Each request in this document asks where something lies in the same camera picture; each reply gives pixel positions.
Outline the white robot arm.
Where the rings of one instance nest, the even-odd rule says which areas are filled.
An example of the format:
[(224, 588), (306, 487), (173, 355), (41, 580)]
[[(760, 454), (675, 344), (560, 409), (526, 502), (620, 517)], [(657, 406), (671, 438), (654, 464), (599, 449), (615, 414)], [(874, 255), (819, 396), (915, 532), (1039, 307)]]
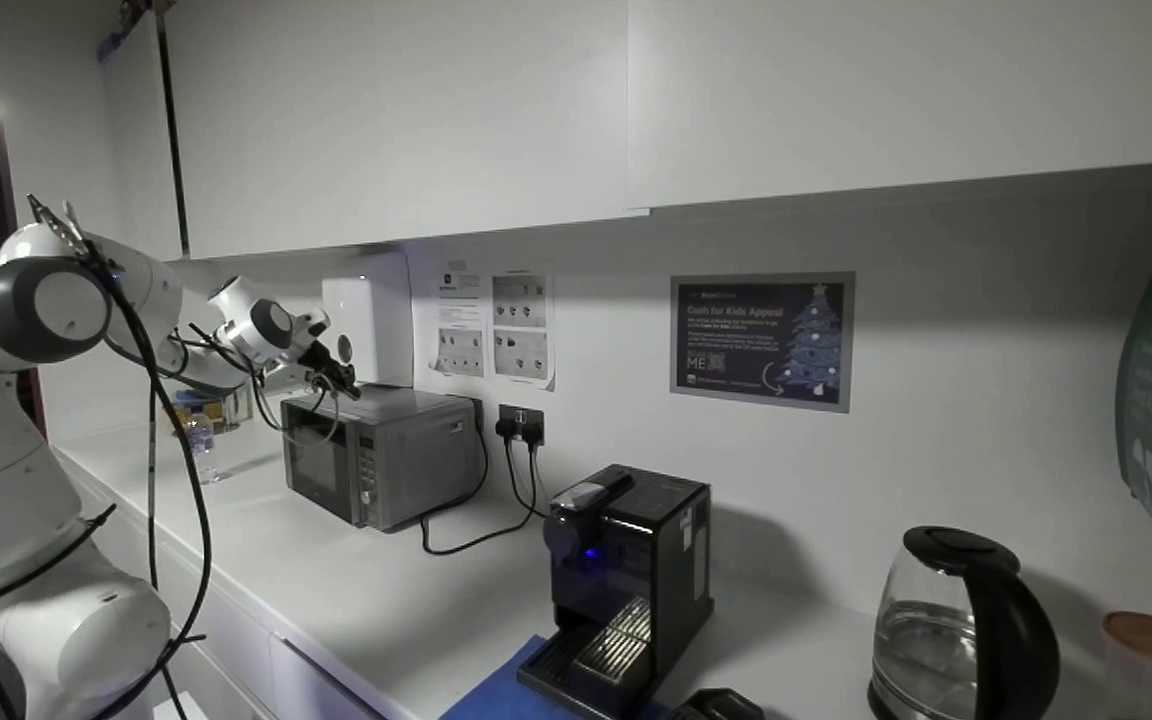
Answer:
[(0, 654), (26, 679), (26, 720), (112, 720), (181, 647), (159, 594), (97, 547), (67, 468), (15, 396), (15, 375), (97, 344), (150, 375), (232, 391), (285, 363), (350, 390), (321, 328), (243, 279), (214, 291), (203, 350), (175, 334), (175, 268), (49, 222), (0, 250)]

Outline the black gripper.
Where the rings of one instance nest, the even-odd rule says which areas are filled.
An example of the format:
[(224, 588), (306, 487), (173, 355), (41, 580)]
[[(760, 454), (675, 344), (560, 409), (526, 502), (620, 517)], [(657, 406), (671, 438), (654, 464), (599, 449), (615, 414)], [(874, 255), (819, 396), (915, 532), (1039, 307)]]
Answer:
[(289, 355), (307, 367), (321, 371), (332, 391), (343, 396), (362, 396), (355, 390), (355, 371), (350, 363), (341, 363), (326, 344), (321, 344), (321, 325), (314, 316), (296, 316), (293, 322), (293, 340), (289, 340)]

